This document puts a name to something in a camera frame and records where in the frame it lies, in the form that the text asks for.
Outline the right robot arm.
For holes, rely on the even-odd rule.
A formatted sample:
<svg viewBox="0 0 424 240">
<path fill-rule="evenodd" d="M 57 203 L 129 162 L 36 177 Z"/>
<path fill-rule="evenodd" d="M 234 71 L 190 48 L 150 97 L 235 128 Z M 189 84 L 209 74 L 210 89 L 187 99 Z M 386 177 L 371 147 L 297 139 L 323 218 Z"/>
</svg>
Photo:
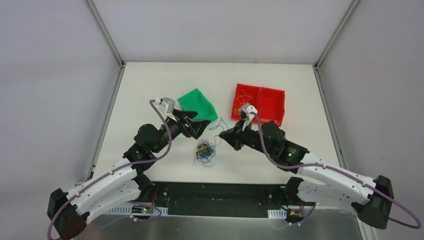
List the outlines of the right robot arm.
<svg viewBox="0 0 424 240">
<path fill-rule="evenodd" d="M 236 151 L 248 146 L 268 153 L 279 169 L 297 174 L 291 177 L 283 191 L 290 205 L 300 201 L 334 206 L 355 214 L 362 222 L 376 229 L 387 228 L 394 197 L 390 179 L 360 175 L 335 166 L 286 139 L 286 133 L 273 121 L 262 124 L 260 130 L 243 128 L 240 120 L 234 127 L 219 134 Z"/>
</svg>

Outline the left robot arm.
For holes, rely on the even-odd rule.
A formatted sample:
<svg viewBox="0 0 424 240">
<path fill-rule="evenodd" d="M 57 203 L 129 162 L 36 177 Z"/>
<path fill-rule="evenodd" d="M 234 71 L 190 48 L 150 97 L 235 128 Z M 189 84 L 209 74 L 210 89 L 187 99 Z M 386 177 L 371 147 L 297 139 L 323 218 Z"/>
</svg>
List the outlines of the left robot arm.
<svg viewBox="0 0 424 240">
<path fill-rule="evenodd" d="M 126 202 L 152 201 L 153 183 L 144 174 L 170 151 L 179 135 L 198 139 L 209 119 L 196 119 L 196 111 L 174 109 L 159 115 L 162 124 L 143 124 L 134 144 L 111 167 L 74 188 L 54 190 L 49 197 L 47 238 L 56 230 L 61 240 L 71 240 L 82 233 L 96 218 Z"/>
</svg>

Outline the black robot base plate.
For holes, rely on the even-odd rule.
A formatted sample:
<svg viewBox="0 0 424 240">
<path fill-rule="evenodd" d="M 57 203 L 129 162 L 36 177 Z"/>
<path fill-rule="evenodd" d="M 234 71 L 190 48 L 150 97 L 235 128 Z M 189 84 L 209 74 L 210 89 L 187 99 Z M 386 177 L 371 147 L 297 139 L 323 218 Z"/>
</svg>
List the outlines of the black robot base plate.
<svg viewBox="0 0 424 240">
<path fill-rule="evenodd" d="M 285 184 L 233 184 L 155 181 L 135 202 L 166 208 L 172 216 L 266 218 L 269 210 L 298 208 L 285 196 Z"/>
</svg>

